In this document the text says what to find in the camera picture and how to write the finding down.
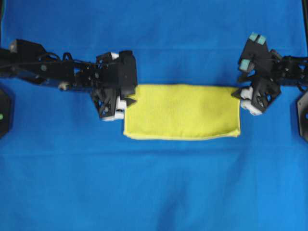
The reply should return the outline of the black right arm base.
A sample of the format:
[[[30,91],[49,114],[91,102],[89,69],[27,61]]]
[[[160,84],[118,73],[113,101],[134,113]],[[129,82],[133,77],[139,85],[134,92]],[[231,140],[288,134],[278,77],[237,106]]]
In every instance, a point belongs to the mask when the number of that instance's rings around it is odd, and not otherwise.
[[[296,101],[298,130],[300,137],[308,142],[308,91]]]

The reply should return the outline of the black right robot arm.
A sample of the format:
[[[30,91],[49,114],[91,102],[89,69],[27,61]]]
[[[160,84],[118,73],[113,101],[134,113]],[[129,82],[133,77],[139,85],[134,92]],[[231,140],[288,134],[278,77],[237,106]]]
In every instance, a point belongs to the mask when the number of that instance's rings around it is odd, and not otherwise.
[[[253,115],[264,113],[281,94],[281,86],[295,86],[301,92],[308,88],[307,57],[281,56],[275,50],[261,57],[242,58],[241,75],[237,82],[250,82],[240,87],[232,97],[239,99],[242,107]]]

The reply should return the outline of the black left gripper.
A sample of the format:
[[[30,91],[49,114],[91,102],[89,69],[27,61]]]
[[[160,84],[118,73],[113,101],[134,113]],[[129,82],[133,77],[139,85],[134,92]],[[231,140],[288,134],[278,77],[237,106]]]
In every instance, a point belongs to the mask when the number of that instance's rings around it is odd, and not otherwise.
[[[127,105],[127,52],[107,52],[96,57],[91,74],[91,98],[101,120],[124,119]]]

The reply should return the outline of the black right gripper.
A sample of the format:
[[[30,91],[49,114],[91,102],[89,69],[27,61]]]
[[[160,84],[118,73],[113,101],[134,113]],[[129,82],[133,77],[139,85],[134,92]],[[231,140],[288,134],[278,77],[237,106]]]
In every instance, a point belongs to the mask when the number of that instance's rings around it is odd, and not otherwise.
[[[239,80],[242,82],[250,81],[251,84],[240,87],[231,96],[239,99],[241,101],[240,106],[248,110],[253,116],[263,114],[281,94],[280,85],[270,77],[253,74],[241,76]]]

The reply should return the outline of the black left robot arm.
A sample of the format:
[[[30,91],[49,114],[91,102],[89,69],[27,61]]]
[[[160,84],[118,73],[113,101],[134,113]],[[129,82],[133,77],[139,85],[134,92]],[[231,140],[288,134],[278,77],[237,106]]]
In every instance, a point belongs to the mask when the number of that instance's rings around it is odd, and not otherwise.
[[[125,110],[136,102],[136,59],[130,50],[107,52],[95,62],[86,62],[74,59],[69,52],[60,57],[41,44],[16,39],[8,49],[0,50],[0,76],[60,91],[89,93],[104,121],[123,119]]]

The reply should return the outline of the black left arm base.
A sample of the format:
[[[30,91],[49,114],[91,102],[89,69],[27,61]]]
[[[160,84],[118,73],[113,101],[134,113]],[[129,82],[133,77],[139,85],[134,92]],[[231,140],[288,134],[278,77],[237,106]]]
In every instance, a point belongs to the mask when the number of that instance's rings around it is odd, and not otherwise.
[[[0,88],[0,138],[5,136],[11,128],[12,100],[7,92]]]

